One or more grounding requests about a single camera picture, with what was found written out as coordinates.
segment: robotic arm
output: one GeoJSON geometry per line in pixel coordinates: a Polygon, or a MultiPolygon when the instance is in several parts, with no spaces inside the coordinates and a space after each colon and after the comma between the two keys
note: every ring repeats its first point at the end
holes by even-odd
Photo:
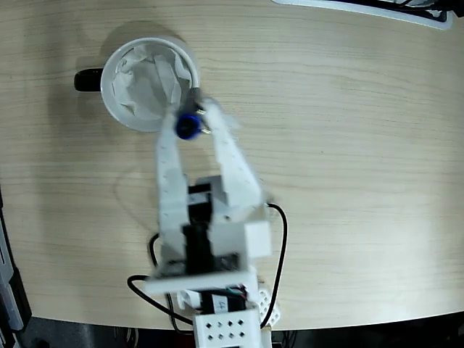
{"type": "MultiPolygon", "coordinates": [[[[271,254],[264,194],[218,103],[190,104],[166,116],[156,144],[162,261],[145,292],[177,292],[180,307],[194,309],[197,347],[271,347],[270,325],[260,328],[270,292],[258,283],[254,266],[271,254]],[[213,137],[221,174],[189,186],[177,140],[194,138],[201,128],[213,137]]],[[[268,324],[279,318],[274,307],[268,324]]]]}

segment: wood grain surface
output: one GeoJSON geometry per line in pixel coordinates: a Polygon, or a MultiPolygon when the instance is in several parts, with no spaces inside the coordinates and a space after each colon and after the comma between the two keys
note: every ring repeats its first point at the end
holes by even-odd
{"type": "MultiPolygon", "coordinates": [[[[169,328],[126,278],[151,270],[153,143],[79,69],[142,36],[181,37],[202,88],[289,218],[277,328],[464,310],[464,21],[450,31],[270,0],[4,0],[0,184],[33,314],[169,328]]],[[[182,144],[191,177],[210,140],[182,144]]],[[[259,263],[273,282],[281,240],[259,263]]]]}

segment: mug handle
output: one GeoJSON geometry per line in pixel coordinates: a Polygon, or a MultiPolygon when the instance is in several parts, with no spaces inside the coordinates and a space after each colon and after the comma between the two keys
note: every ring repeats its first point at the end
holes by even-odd
{"type": "Polygon", "coordinates": [[[100,92],[103,68],[85,69],[74,75],[74,88],[79,92],[100,92]]]}

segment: black floor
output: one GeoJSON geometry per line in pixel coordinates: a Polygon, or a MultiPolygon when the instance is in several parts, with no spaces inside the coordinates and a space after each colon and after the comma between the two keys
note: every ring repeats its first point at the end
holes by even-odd
{"type": "MultiPolygon", "coordinates": [[[[464,348],[464,313],[355,328],[273,332],[283,348],[464,348]]],[[[129,330],[32,318],[20,335],[23,348],[194,347],[173,331],[129,330]]]]}

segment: black cable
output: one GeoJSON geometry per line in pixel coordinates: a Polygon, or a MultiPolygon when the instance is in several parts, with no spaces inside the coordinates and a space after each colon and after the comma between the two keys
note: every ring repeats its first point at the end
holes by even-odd
{"type": "Polygon", "coordinates": [[[295,343],[297,342],[297,336],[298,336],[298,331],[293,331],[294,334],[292,336],[293,340],[292,342],[290,343],[290,346],[289,348],[294,348],[295,347],[295,343]]]}
{"type": "Polygon", "coordinates": [[[135,348],[136,347],[136,330],[133,329],[133,328],[127,328],[126,329],[125,347],[126,348],[135,348]]]}
{"type": "Polygon", "coordinates": [[[172,315],[175,319],[180,320],[184,322],[185,324],[193,325],[193,322],[186,318],[183,317],[180,314],[177,314],[176,312],[173,312],[172,310],[167,309],[165,306],[160,304],[159,302],[155,301],[152,299],[150,296],[147,296],[142,290],[140,290],[137,286],[134,285],[134,281],[145,281],[148,278],[147,275],[141,275],[141,274],[134,274],[131,275],[128,278],[128,286],[129,289],[135,292],[140,298],[144,299],[147,301],[149,304],[151,304],[153,307],[157,308],[158,310],[162,311],[163,313],[167,315],[172,315]]]}
{"type": "MultiPolygon", "coordinates": [[[[151,257],[153,265],[155,267],[158,266],[158,261],[157,261],[156,254],[154,253],[154,243],[159,237],[160,237],[160,235],[158,233],[155,234],[153,237],[150,238],[150,241],[149,241],[149,244],[148,244],[148,250],[149,250],[149,253],[150,253],[150,257],[151,257]]],[[[171,297],[170,294],[166,294],[165,296],[166,296],[166,302],[167,302],[167,306],[169,307],[169,310],[171,312],[174,312],[173,298],[171,297]]],[[[175,318],[172,315],[169,316],[169,319],[171,321],[171,325],[173,326],[175,332],[177,332],[180,335],[193,335],[192,331],[183,331],[183,330],[179,329],[179,327],[177,326],[177,323],[175,321],[175,318]]]]}
{"type": "Polygon", "coordinates": [[[268,203],[268,207],[277,210],[278,213],[281,215],[282,224],[283,224],[283,233],[282,233],[281,254],[280,254],[279,258],[278,258],[277,271],[275,272],[273,294],[272,294],[272,297],[270,298],[270,304],[269,304],[268,312],[266,313],[266,316],[264,317],[264,320],[261,323],[261,328],[264,328],[266,326],[266,324],[268,323],[268,320],[269,320],[269,318],[270,318],[270,316],[271,316],[271,314],[273,312],[274,304],[276,303],[278,284],[281,281],[282,268],[283,268],[283,259],[285,258],[285,250],[286,250],[286,247],[287,247],[287,237],[288,237],[288,234],[289,234],[289,224],[287,223],[287,217],[285,216],[285,212],[283,211],[283,209],[280,208],[277,204],[274,204],[274,203],[268,203]]]}
{"type": "Polygon", "coordinates": [[[451,11],[453,10],[452,6],[448,5],[446,1],[438,0],[433,4],[425,5],[425,6],[405,6],[409,3],[404,1],[402,4],[395,4],[394,2],[387,2],[387,1],[375,1],[373,4],[372,0],[350,0],[352,4],[358,4],[363,6],[371,6],[376,7],[379,9],[388,9],[391,11],[398,11],[398,12],[425,12],[425,11],[451,11]]]}
{"type": "MultiPolygon", "coordinates": [[[[282,218],[282,223],[283,223],[283,235],[282,235],[281,253],[280,253],[280,256],[279,256],[279,261],[278,261],[278,265],[277,265],[277,271],[275,273],[273,293],[272,293],[272,297],[270,298],[270,304],[269,304],[268,312],[266,313],[266,316],[264,317],[264,320],[261,322],[261,325],[260,325],[261,328],[264,328],[266,326],[266,324],[268,323],[269,318],[270,318],[270,316],[271,316],[271,314],[273,312],[274,304],[276,303],[277,293],[278,293],[278,285],[279,285],[279,282],[281,280],[282,268],[283,268],[283,260],[285,258],[285,251],[286,251],[287,238],[288,238],[288,232],[289,232],[289,224],[287,222],[287,218],[286,218],[286,215],[285,215],[285,212],[283,211],[283,209],[280,208],[277,204],[274,204],[274,203],[269,203],[268,207],[277,210],[278,213],[280,214],[280,216],[282,218]]],[[[159,237],[159,235],[155,234],[150,239],[150,242],[149,242],[149,253],[150,253],[150,257],[152,258],[153,264],[155,266],[157,266],[157,258],[156,258],[155,254],[154,254],[154,242],[158,239],[158,237],[159,237]]],[[[193,325],[192,320],[190,320],[188,318],[185,318],[182,315],[174,312],[173,309],[171,309],[171,308],[169,308],[169,309],[166,308],[165,306],[163,306],[159,302],[155,301],[154,299],[152,299],[151,297],[149,297],[145,293],[143,293],[142,290],[140,290],[133,283],[134,281],[145,281],[147,278],[148,278],[147,275],[139,275],[139,274],[131,275],[128,278],[128,281],[127,281],[129,289],[132,290],[134,293],[136,293],[136,295],[138,295],[140,298],[147,301],[153,307],[155,307],[158,310],[162,311],[163,313],[169,315],[172,319],[177,319],[177,320],[182,321],[183,323],[193,325]]],[[[168,305],[172,304],[172,298],[170,299],[170,301],[168,300],[167,303],[168,303],[168,305]]]]}
{"type": "Polygon", "coordinates": [[[287,348],[290,334],[288,331],[282,333],[282,348],[287,348]]]}

